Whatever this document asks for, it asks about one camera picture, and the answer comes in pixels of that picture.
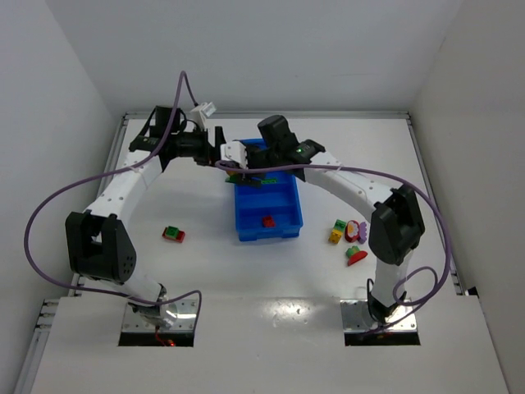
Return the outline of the small red lego brick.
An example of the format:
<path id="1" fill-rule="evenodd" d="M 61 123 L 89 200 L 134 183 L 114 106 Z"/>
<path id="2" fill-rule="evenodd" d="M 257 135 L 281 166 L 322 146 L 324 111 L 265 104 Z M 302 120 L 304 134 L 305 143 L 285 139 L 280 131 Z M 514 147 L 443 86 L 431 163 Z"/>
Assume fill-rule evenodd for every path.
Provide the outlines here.
<path id="1" fill-rule="evenodd" d="M 275 227 L 276 223 L 271 215 L 262 218 L 262 225 L 265 228 Z"/>

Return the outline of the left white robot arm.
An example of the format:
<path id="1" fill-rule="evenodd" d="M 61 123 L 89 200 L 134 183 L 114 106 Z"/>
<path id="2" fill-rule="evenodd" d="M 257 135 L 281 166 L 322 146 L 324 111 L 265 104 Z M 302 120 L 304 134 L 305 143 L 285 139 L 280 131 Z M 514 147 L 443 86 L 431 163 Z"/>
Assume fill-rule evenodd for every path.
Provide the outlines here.
<path id="1" fill-rule="evenodd" d="M 130 142 L 122 163 L 103 193 L 84 212 L 66 218 L 66 241 L 74 273 L 100 281 L 126 294 L 134 313 L 157 328 L 176 322 L 174 303 L 164 285 L 139 269 L 138 258 L 126 230 L 131 214 L 148 188 L 175 158 L 192 158 L 212 166 L 225 143 L 221 128 L 215 142 L 208 141 L 207 119 L 213 103 L 201 103 L 188 114 L 155 107 L 140 133 Z"/>

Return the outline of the green sloped lego brick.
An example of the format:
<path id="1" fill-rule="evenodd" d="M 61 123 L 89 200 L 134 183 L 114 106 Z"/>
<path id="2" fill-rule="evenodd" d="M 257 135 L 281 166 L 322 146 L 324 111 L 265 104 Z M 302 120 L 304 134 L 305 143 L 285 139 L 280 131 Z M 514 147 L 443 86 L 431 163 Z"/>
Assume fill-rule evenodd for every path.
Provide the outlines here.
<path id="1" fill-rule="evenodd" d="M 242 181 L 243 181 L 244 177 L 242 174 L 230 174 L 226 179 L 225 179 L 225 182 L 226 183 L 231 183 L 231 184 L 240 184 Z"/>

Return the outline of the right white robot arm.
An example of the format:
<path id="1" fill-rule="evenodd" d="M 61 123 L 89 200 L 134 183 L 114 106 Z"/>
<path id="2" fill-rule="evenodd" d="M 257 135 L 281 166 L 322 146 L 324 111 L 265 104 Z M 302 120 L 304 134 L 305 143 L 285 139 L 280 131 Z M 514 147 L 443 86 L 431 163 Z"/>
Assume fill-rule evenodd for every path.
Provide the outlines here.
<path id="1" fill-rule="evenodd" d="M 319 143 L 299 141 L 282 115 L 258 123 L 264 147 L 231 142 L 221 148 L 221 159 L 257 174 L 273 167 L 318 186 L 357 210 L 369 224 L 368 246 L 377 258 L 375 279 L 367 306 L 378 323 L 386 323 L 404 300 L 405 277 L 411 253 L 425 231 L 412 187 L 378 183 L 358 172 L 346 172 L 342 163 Z"/>

